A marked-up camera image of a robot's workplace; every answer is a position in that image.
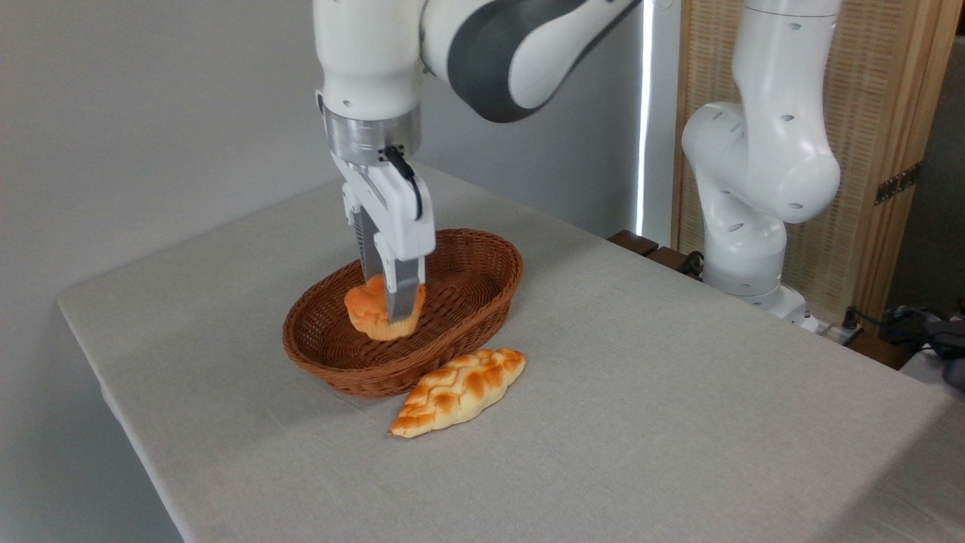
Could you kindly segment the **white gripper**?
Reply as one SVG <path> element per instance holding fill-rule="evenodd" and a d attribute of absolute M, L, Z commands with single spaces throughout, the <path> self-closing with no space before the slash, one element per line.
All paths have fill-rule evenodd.
<path fill-rule="evenodd" d="M 437 245 L 428 188 L 401 152 L 379 152 L 374 165 L 334 162 L 364 279 L 383 276 L 388 322 L 403 322 L 415 312 L 424 261 Z"/>

